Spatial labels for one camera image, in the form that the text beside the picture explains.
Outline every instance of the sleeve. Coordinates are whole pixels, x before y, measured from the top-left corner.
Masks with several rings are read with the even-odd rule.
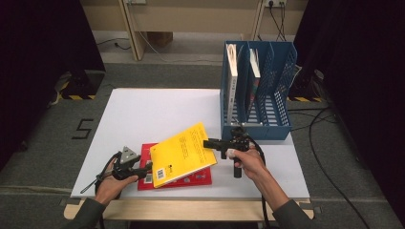
[[[95,228],[105,208],[106,206],[103,204],[91,198],[86,198],[75,218],[62,229]]]
[[[274,218],[283,229],[318,228],[313,220],[298,206],[294,200],[289,200],[273,212]]]

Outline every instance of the red book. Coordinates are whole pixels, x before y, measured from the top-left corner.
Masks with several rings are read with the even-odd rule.
[[[140,152],[139,168],[143,168],[147,163],[149,163],[151,161],[151,155],[150,155],[149,149],[156,144],[157,143],[142,144],[142,149]],[[207,184],[212,184],[210,167],[202,169],[187,177],[180,178],[171,183],[167,183],[167,184],[161,186],[160,188],[175,188],[175,187],[207,185]],[[138,190],[142,191],[142,190],[151,190],[151,189],[154,189],[154,187],[153,187],[152,173],[149,172],[146,175],[146,178],[138,181]]]

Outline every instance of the book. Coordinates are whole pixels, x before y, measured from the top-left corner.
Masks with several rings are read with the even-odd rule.
[[[207,139],[203,123],[199,122],[152,146],[154,187],[159,188],[216,164],[213,150],[203,147],[203,141]]]
[[[139,168],[145,167],[146,164],[152,161],[150,155],[150,148],[156,144],[157,143],[142,144],[142,148],[140,151]],[[209,184],[212,184],[211,167],[206,167],[205,169],[202,169],[194,174],[165,184],[160,188],[175,188],[175,187],[209,185]],[[154,186],[153,186],[152,172],[149,172],[146,175],[146,178],[138,181],[138,190],[142,191],[151,189],[154,189]]]
[[[236,44],[226,44],[228,69],[227,92],[226,92],[226,122],[231,124],[233,108],[235,106],[236,85],[238,82],[238,63]]]
[[[252,110],[254,99],[256,97],[257,88],[260,82],[259,54],[256,49],[250,49],[250,70],[248,79],[248,93],[246,94],[246,119],[248,119]]]

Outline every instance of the barcode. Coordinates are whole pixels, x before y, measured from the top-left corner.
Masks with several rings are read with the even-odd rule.
[[[158,179],[163,179],[165,177],[166,177],[166,175],[164,174],[164,169],[159,169],[158,170]]]
[[[152,174],[147,174],[143,183],[152,183]]]

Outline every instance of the hand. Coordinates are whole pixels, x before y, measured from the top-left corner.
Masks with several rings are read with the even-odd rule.
[[[108,165],[107,170],[113,168],[114,160]],[[101,204],[108,205],[111,200],[115,199],[118,194],[124,189],[128,184],[136,182],[138,176],[131,176],[124,180],[117,180],[113,176],[108,176],[104,178],[98,187],[95,200]]]
[[[230,159],[234,156],[239,158],[241,162],[235,162],[235,167],[242,167],[247,177],[251,178],[253,181],[257,180],[259,176],[269,173],[254,145],[250,146],[250,149],[246,152],[229,149],[226,155]]]

